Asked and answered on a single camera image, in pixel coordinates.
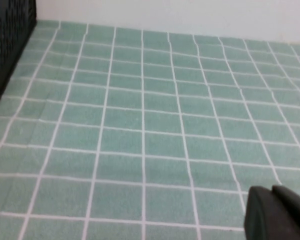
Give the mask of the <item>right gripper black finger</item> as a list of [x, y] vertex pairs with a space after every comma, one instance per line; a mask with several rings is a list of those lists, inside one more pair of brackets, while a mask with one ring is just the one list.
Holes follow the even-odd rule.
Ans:
[[300, 240], [300, 195], [283, 185], [250, 187], [243, 226], [247, 240]]

